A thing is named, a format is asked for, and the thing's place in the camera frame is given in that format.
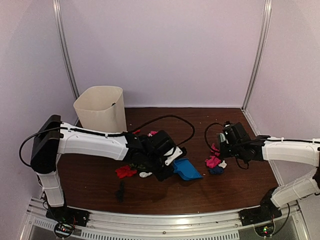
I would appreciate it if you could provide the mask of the blue plastic dustpan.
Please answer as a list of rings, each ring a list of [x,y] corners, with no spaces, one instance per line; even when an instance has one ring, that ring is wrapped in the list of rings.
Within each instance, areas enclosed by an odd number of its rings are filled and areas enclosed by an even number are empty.
[[[174,173],[178,174],[184,181],[202,179],[203,176],[191,164],[188,158],[180,158],[173,161]]]

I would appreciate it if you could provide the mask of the mint green hand brush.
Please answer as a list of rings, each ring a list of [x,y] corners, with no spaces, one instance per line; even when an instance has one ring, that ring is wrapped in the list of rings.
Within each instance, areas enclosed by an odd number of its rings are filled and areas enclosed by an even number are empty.
[[[224,143],[226,140],[227,140],[227,139],[226,139],[226,137],[225,137],[225,135],[224,135],[223,133],[220,133],[220,134],[218,135],[218,141],[219,141],[220,144],[221,144],[221,143]]]

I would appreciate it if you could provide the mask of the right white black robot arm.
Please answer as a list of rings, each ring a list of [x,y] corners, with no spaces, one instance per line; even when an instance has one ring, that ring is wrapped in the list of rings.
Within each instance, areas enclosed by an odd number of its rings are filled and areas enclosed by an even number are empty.
[[[276,208],[310,195],[320,194],[320,140],[277,138],[258,135],[252,139],[240,122],[227,123],[219,134],[221,158],[249,162],[285,161],[310,165],[313,169],[290,183],[269,191],[269,197],[256,210],[259,220],[268,220]]]

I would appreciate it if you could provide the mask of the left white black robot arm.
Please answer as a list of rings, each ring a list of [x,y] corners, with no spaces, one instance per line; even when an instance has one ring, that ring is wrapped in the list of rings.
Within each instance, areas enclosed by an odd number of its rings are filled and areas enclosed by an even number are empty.
[[[109,133],[76,127],[52,115],[33,137],[30,167],[40,179],[48,205],[61,222],[72,218],[65,205],[57,164],[64,154],[105,157],[143,166],[159,181],[172,175],[172,162],[185,154],[172,138],[160,130],[152,136],[133,132]]]

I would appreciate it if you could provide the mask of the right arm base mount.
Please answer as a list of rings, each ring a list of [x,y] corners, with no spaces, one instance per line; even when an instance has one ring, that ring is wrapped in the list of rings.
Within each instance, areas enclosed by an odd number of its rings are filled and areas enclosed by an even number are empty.
[[[262,238],[271,237],[276,230],[275,219],[282,216],[278,208],[258,206],[246,208],[239,212],[242,226],[254,226],[255,233]]]

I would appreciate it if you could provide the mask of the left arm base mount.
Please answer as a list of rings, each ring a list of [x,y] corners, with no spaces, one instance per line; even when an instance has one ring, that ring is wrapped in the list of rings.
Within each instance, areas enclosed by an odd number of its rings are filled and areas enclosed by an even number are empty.
[[[80,210],[67,206],[63,207],[45,207],[46,217],[56,221],[53,227],[53,233],[60,239],[70,237],[76,230],[76,227],[86,227],[90,213],[86,210]]]

